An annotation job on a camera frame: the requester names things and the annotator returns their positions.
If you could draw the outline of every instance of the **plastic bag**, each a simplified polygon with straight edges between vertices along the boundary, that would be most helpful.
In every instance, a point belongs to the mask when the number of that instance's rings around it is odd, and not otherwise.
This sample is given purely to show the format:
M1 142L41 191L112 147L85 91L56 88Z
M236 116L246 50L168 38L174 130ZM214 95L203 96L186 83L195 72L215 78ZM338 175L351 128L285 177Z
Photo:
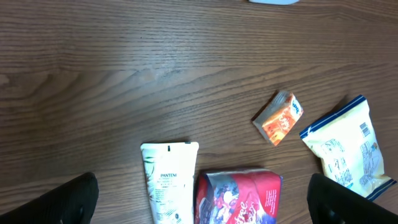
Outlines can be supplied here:
M325 176L363 197L374 200L396 183L384 175L368 101L362 95L305 128L300 137L321 159Z

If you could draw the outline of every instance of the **wood grain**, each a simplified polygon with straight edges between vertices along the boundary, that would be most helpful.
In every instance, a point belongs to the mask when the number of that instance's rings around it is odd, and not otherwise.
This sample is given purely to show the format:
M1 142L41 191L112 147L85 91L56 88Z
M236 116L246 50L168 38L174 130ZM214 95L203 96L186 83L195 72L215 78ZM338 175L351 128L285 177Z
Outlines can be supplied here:
M139 145L198 141L197 172L284 176L279 223L310 223L320 172L299 131L364 94L398 178L398 2L2 1L0 213L92 171L92 223L151 223ZM276 90L304 115L279 144L250 119ZM398 213L398 188L376 202Z

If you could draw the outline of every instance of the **black object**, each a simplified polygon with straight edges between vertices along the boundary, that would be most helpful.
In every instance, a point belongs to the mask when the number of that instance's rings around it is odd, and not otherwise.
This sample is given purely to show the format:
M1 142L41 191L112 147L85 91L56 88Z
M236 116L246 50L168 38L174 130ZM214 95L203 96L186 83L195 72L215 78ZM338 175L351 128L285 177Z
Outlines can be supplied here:
M85 173L0 216L1 224L89 224L98 199L93 173Z
M313 174L307 195L314 224L398 223L398 216L321 174Z

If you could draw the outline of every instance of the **small orange package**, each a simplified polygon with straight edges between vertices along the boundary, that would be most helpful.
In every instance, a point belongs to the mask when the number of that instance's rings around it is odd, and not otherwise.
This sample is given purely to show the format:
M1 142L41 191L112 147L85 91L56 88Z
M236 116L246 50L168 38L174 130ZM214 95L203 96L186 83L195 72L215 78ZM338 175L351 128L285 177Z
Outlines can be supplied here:
M265 139L277 146L304 110L293 93L280 91L253 121Z

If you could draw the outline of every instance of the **white tube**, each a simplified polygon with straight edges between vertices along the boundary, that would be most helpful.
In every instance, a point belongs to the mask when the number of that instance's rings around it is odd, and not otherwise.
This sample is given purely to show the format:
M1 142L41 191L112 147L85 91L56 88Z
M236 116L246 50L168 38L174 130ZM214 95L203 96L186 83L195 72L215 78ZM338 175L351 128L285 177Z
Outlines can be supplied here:
M199 144L142 144L149 203L155 224L193 223L193 176Z

